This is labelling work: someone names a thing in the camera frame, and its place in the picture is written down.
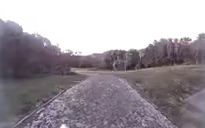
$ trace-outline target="white sky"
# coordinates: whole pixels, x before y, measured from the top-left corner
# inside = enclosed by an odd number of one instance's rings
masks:
[[[205,32],[205,0],[0,0],[0,18],[83,54]]]

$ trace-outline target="road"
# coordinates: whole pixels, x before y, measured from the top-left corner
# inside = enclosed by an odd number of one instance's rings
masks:
[[[125,80],[92,75],[22,124],[24,128],[176,128]]]

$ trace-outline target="grassy field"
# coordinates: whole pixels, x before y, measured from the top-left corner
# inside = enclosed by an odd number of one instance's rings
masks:
[[[63,89],[79,83],[85,75],[48,76],[44,78],[4,80],[4,92],[9,102],[9,117],[17,121]]]
[[[205,87],[205,65],[168,66],[127,72],[80,72],[110,74],[127,79],[133,88],[178,126],[181,126],[184,99]]]

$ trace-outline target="gravel path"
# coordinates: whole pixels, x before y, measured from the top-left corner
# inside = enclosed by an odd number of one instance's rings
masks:
[[[94,75],[39,110],[24,128],[176,128],[123,79]]]

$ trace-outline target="treeline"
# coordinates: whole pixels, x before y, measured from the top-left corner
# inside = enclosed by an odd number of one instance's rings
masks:
[[[38,74],[66,74],[78,67],[79,55],[63,52],[40,34],[29,34],[13,21],[0,19],[0,74],[29,77]]]
[[[144,49],[110,50],[87,60],[92,62],[92,67],[110,70],[205,64],[205,33],[199,34],[196,40],[189,37],[163,38],[155,40]]]
[[[205,33],[189,37],[160,39],[144,49],[110,50],[81,56],[62,51],[38,33],[29,34],[13,21],[0,19],[0,74],[30,77],[39,74],[67,74],[70,67],[110,70],[141,69],[174,64],[205,63]]]

